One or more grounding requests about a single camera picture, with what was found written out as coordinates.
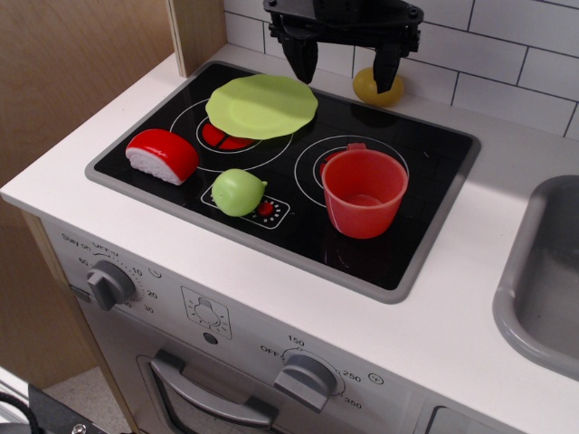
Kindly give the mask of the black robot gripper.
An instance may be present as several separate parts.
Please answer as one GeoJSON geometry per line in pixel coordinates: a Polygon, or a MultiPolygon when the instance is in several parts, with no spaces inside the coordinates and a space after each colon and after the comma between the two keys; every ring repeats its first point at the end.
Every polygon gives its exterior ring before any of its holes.
{"type": "Polygon", "coordinates": [[[406,1],[264,1],[270,32],[298,80],[310,84],[318,44],[375,49],[373,76],[378,94],[389,91],[402,54],[420,43],[423,10],[406,1]]]}

